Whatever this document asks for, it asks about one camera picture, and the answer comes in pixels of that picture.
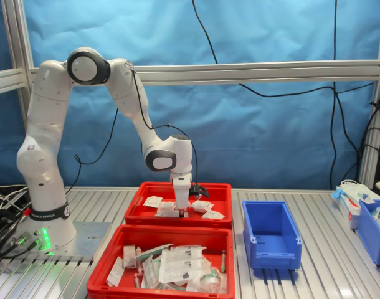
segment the box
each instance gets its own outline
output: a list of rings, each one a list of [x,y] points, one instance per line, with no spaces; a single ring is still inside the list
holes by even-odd
[[[149,290],[135,287],[137,269],[125,269],[117,287],[109,287],[106,279],[118,256],[123,258],[123,246],[139,246],[143,251],[173,243],[174,245],[202,245],[203,255],[212,266],[221,268],[222,250],[226,250],[227,294],[198,293],[171,290]],[[89,299],[234,299],[233,235],[228,229],[203,227],[161,227],[151,225],[121,225],[108,243],[95,270],[87,282]]]
[[[243,201],[244,242],[251,268],[299,269],[302,240],[284,201]]]
[[[357,232],[373,262],[380,265],[380,228],[371,215],[380,206],[380,200],[376,200],[375,204],[359,203],[361,211]]]
[[[201,213],[189,209],[188,218],[174,217],[155,217],[157,210],[153,207],[144,206],[147,197],[162,197],[163,201],[175,202],[175,195],[172,184],[169,182],[144,182],[136,192],[128,210],[125,213],[127,224],[138,225],[166,225],[166,226],[183,226],[183,227],[216,227],[232,228],[232,189],[228,184],[200,183],[202,187],[208,190],[209,197],[202,197],[204,201],[214,204],[213,211],[220,212],[225,217],[221,220],[202,219]],[[195,201],[194,196],[189,198],[192,204]]]
[[[357,229],[359,224],[360,206],[350,199],[341,189],[332,193],[331,197],[337,203],[342,215],[347,220],[350,229]]]

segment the aluminum rail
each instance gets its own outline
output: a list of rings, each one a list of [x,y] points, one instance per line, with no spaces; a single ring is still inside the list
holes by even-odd
[[[76,221],[112,223],[107,237],[125,223],[137,188],[76,187],[68,195]],[[285,201],[303,239],[301,269],[250,270],[245,254],[243,200]],[[328,191],[234,189],[233,230],[236,299],[374,298],[380,299],[380,267],[358,235],[349,230]],[[102,249],[107,246],[104,241]],[[1,298],[86,298],[90,262],[7,260],[0,271]]]

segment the connector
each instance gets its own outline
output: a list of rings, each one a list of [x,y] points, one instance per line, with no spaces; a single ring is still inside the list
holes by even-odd
[[[26,240],[29,239],[31,235],[27,232],[23,233],[20,238],[18,238],[14,243],[17,245],[17,246],[21,246],[22,244],[24,244],[26,242]]]
[[[36,245],[38,245],[40,243],[40,239],[38,238],[38,239],[36,239],[35,241],[33,241],[32,243],[31,243],[31,245],[30,246],[28,246],[28,251],[30,251],[31,249],[33,249]]]

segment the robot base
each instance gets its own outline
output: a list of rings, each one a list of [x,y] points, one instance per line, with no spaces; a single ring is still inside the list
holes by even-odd
[[[111,223],[109,222],[72,222],[77,235],[68,244],[56,249],[52,249],[47,254],[39,254],[37,252],[29,252],[20,255],[17,259],[49,259],[52,255],[59,260],[86,261],[90,262],[93,257],[98,254],[100,244],[103,242],[110,231]],[[19,253],[13,250],[9,255]]]

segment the green light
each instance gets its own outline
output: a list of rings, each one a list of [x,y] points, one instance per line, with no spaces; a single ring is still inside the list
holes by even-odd
[[[45,247],[44,250],[52,248],[52,243],[50,243],[49,235],[45,228],[42,228],[43,238],[45,239]]]

